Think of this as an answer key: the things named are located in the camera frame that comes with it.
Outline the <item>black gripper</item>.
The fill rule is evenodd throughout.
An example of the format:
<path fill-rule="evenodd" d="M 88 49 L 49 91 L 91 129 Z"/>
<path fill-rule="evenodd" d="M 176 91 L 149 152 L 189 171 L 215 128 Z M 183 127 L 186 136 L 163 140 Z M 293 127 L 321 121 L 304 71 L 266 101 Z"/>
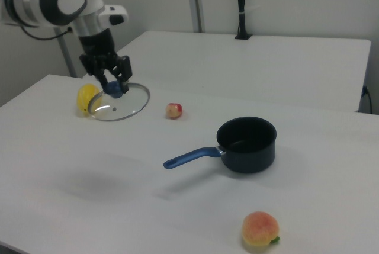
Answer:
<path fill-rule="evenodd" d="M 79 41 L 84 51 L 79 60 L 87 74 L 94 76 L 102 90 L 106 91 L 108 81 L 104 70 L 109 70 L 116 78 L 121 92 L 125 94 L 129 90 L 129 79 L 133 76 L 130 58 L 117 56 L 110 29 L 93 36 L 80 37 Z"/>

